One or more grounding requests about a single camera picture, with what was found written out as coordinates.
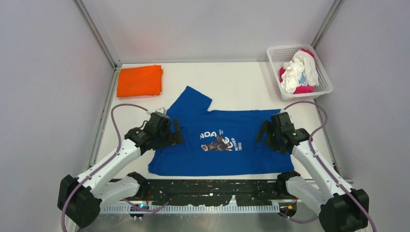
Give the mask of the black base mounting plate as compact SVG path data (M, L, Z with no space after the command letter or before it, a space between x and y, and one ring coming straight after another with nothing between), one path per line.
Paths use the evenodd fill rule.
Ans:
M239 206L264 206L272 201L293 200L280 191L275 180L151 179L143 192L127 197L161 206L226 206L236 200Z

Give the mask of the aluminium frame rail left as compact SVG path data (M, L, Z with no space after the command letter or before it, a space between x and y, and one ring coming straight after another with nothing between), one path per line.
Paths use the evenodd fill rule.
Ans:
M109 65L109 76L103 89L103 96L100 104L100 110L97 114L96 126L93 129L93 141L90 150L88 167L96 163L98 152L103 137L103 130L108 118L108 111L113 99L114 85L117 80L119 66L121 61L114 48L111 38L98 13L96 3L93 0L75 0L76 7L84 19L86 26L89 28L97 46L103 53L106 63Z

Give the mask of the aluminium frame rail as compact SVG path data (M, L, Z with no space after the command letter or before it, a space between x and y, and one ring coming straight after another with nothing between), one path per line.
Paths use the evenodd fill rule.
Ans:
M323 36L325 33L328 31L330 28L332 22L334 21L336 15L338 14L341 6L345 0L334 0L331 7L327 11L324 20L322 21L318 31L316 32L313 41L311 43L311 46L316 49L319 43L321 42Z
M96 3L93 0L75 0L76 7L84 19L86 26L89 28L97 46L103 53L106 63L109 65L109 76L103 89L103 96L100 104L100 110L97 114L96 126L93 129L93 141L90 150L88 167L96 163L98 152L103 137L103 130L108 118L108 111L113 99L114 85L117 80L119 66L121 61L114 48L111 38L98 13Z

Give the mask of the blue panda print t-shirt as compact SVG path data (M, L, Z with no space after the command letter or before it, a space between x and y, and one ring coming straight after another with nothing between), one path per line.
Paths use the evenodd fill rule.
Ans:
M179 122L183 142L155 151L148 165L160 176L223 176L283 173L294 169L290 155L256 142L261 125L277 109L209 110L212 100L186 87L167 110Z

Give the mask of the folded orange t-shirt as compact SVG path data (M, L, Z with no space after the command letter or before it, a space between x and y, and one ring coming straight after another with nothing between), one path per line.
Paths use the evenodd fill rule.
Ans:
M119 72L117 97L158 96L162 92L161 65L126 68Z

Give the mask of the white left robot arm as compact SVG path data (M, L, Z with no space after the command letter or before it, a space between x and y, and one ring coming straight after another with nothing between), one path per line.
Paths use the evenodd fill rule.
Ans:
M79 228L88 227L100 211L128 197L143 200L149 181L137 172L111 183L114 176L149 150L183 143L179 121L153 112L143 128L130 129L119 145L99 163L76 177L65 176L59 187L58 208Z

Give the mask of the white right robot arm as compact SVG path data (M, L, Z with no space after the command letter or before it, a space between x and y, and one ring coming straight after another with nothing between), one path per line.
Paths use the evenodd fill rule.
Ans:
M322 157L305 129L296 129L288 113L278 113L265 120L256 137L260 142L283 155L290 154L308 171L314 184L298 172L277 176L276 192L282 198L294 196L316 213L326 232L355 232L366 228L369 219L369 196L346 182Z

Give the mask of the aluminium frame rail right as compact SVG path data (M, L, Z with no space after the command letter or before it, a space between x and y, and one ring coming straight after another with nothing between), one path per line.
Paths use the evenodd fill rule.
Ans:
M316 32L313 41L311 43L311 46L316 49L319 43L321 42L323 36L325 33L328 31L330 28L332 22L334 21L336 15L338 14L341 6L345 0L334 0L331 7L327 11L324 20L322 21L318 31Z

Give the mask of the white plastic laundry basket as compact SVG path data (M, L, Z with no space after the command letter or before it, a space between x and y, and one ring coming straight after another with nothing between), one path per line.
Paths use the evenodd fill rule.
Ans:
M312 46L273 46L267 48L266 53L283 101L316 98L333 91L333 85Z

